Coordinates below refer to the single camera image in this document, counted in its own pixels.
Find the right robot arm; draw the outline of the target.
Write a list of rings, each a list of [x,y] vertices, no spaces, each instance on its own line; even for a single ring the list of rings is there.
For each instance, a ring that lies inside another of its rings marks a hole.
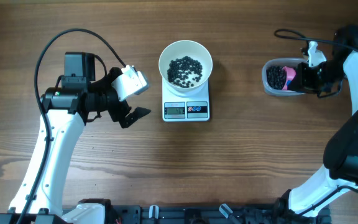
[[[350,88],[352,116],[327,143],[323,165],[277,202],[285,206],[285,214],[313,218],[346,192],[358,194],[358,26],[338,29],[333,40],[308,38],[291,29],[277,29],[274,35],[308,44],[303,51],[308,61],[297,67],[289,90],[325,98],[338,94],[344,79]]]

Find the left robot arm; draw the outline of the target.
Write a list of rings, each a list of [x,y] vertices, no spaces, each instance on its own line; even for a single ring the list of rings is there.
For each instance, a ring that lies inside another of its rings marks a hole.
[[[71,156],[88,115],[107,111],[114,122],[128,128],[149,109],[131,109],[126,98],[149,88],[146,76],[126,65],[95,79],[95,61],[84,52],[65,54],[64,74],[41,97],[40,129],[26,175],[0,223],[118,223],[119,215],[108,199],[84,199],[63,212],[63,190]]]

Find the pink scoop blue handle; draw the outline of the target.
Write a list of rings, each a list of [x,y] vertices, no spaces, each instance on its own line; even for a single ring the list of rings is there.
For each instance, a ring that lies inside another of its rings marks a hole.
[[[296,70],[293,67],[284,66],[282,70],[285,72],[286,79],[282,90],[288,90],[288,86],[296,75]]]

